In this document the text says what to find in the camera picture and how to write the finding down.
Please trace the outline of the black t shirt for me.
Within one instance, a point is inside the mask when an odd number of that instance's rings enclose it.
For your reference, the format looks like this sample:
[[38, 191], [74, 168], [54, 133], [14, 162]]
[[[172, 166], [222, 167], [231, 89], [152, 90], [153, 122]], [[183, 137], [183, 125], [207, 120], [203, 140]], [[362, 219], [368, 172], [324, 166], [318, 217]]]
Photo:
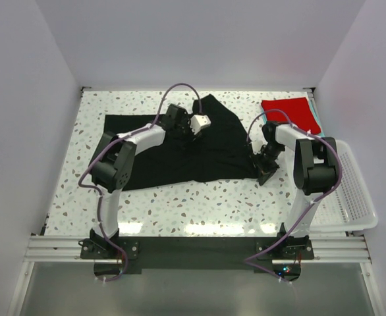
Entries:
[[124, 190], [189, 181], [257, 178], [240, 119], [213, 95], [195, 101], [192, 110], [202, 110], [211, 125], [195, 140], [185, 142], [168, 136], [162, 145], [137, 154]]

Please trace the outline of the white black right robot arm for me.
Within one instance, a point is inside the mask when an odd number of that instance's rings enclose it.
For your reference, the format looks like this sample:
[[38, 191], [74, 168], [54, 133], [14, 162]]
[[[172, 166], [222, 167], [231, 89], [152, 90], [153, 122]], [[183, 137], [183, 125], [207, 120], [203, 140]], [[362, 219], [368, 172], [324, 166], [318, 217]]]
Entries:
[[273, 250], [280, 257], [289, 259], [298, 252], [298, 241], [308, 240], [317, 208], [341, 183], [343, 168], [334, 138], [320, 138], [293, 123], [274, 121], [265, 123], [262, 133], [265, 144], [246, 137], [250, 157], [258, 171], [258, 182], [263, 185], [275, 174], [279, 168], [276, 160], [288, 148], [294, 153], [292, 178], [297, 192], [289, 216], [281, 224], [281, 237], [249, 260]]

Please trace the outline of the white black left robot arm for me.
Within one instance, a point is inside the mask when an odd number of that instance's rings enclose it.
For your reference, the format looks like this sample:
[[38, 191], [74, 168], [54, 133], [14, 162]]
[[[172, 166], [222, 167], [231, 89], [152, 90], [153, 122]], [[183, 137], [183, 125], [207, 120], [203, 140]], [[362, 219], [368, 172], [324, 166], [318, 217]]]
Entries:
[[84, 249], [104, 258], [122, 254], [118, 226], [119, 198], [130, 180], [135, 157], [161, 146], [167, 138], [192, 141], [210, 125], [208, 116], [189, 115], [184, 108], [171, 104], [162, 117], [155, 117], [141, 128], [120, 134], [103, 133], [88, 167], [94, 187], [99, 190], [99, 199], [97, 224], [90, 231], [90, 245], [84, 246]]

